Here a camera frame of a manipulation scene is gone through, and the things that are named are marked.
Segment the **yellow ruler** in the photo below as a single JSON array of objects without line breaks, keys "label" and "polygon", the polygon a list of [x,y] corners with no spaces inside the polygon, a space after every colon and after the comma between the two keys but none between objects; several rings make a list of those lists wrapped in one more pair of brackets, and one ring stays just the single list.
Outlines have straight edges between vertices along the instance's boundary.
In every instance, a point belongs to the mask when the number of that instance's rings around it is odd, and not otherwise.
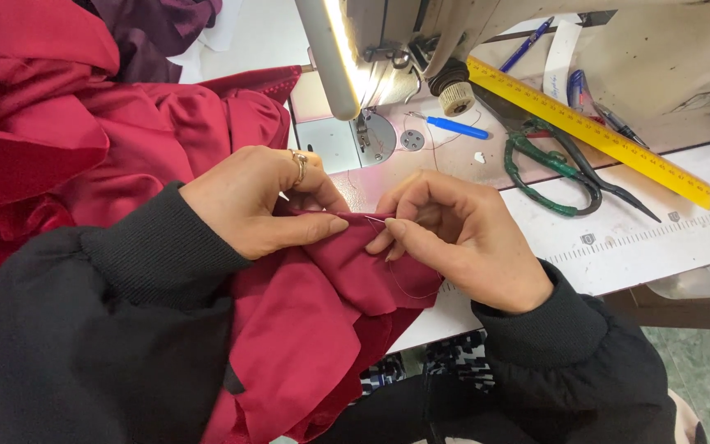
[{"label": "yellow ruler", "polygon": [[475,57],[467,58],[467,67],[473,83],[541,117],[698,206],[710,209],[710,185],[704,180]]}]

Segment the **ribbed cuff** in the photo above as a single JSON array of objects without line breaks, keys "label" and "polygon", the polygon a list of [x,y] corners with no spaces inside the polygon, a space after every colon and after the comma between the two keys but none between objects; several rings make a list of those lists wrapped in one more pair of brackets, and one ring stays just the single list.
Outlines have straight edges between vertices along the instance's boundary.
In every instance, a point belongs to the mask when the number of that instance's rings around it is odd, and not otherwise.
[{"label": "ribbed cuff", "polygon": [[607,331],[599,312],[588,307],[563,277],[540,261],[555,289],[547,301],[528,313],[512,316],[473,302],[473,313],[487,330],[491,354],[527,368],[562,367],[591,356]]},{"label": "ribbed cuff", "polygon": [[251,262],[223,241],[172,182],[111,228],[84,233],[81,248],[118,297],[134,304],[192,310],[229,273]]}]

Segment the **gold ring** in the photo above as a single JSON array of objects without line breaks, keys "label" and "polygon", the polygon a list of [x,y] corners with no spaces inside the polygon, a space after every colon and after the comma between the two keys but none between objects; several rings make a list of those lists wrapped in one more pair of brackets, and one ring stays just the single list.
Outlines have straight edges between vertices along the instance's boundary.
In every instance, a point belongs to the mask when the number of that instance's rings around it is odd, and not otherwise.
[{"label": "gold ring", "polygon": [[291,149],[290,151],[292,152],[292,160],[297,163],[297,167],[300,169],[300,174],[297,176],[297,180],[292,184],[292,187],[297,187],[305,178],[306,164],[309,162],[309,158],[302,155],[295,149]]}]

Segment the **scissors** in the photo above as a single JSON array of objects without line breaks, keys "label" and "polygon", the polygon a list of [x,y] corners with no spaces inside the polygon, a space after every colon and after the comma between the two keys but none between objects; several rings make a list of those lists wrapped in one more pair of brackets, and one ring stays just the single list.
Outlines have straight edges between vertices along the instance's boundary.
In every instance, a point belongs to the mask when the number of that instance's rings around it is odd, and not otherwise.
[{"label": "scissors", "polygon": [[[493,92],[490,92],[472,82],[470,83],[473,86],[473,92],[475,93],[476,99],[484,108],[487,109],[487,111],[495,116],[495,118],[498,119],[498,122],[500,122],[500,124],[503,125],[508,131],[506,151],[503,154],[503,166],[506,169],[506,173],[508,173],[509,177],[511,177],[511,181],[514,182],[514,185],[525,193],[525,195],[538,202],[541,206],[549,208],[557,214],[565,217],[575,217],[585,216],[586,214],[593,213],[599,209],[602,203],[602,191],[606,191],[607,193],[612,193],[629,205],[639,209],[646,216],[654,219],[656,222],[662,222],[659,217],[656,217],[656,215],[652,213],[648,207],[644,206],[642,202],[634,197],[629,191],[602,180],[602,178],[599,177],[593,170],[593,166],[590,165],[586,157],[582,154],[582,151],[580,151],[580,149],[574,144],[571,136],[569,136],[565,131],[550,124],[542,118],[533,116],[503,97],[497,96]],[[567,159],[562,154],[556,152],[545,153],[530,143],[527,135],[535,133],[538,130],[549,131],[558,143],[560,143],[563,149],[566,150],[579,169],[574,166],[567,165]],[[574,180],[576,183],[580,184],[588,192],[591,199],[590,204],[585,208],[560,205],[547,199],[547,197],[542,196],[538,191],[529,187],[522,181],[522,177],[519,176],[519,168],[517,167],[517,164],[514,163],[515,149],[518,152],[525,154],[527,157],[535,160],[538,164],[541,164],[559,175]]]}]

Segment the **black jacket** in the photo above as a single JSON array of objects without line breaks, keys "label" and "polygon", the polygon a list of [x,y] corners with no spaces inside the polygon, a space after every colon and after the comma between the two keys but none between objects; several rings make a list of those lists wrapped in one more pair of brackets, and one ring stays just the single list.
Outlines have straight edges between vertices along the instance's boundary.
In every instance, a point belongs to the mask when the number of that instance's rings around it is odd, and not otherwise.
[{"label": "black jacket", "polygon": [[[177,184],[111,228],[30,241],[0,268],[0,443],[198,442],[226,367],[231,301],[214,295],[247,266]],[[540,308],[508,316],[473,304],[490,394],[409,378],[317,441],[672,443],[675,405],[654,348],[544,267],[555,290]]]}]

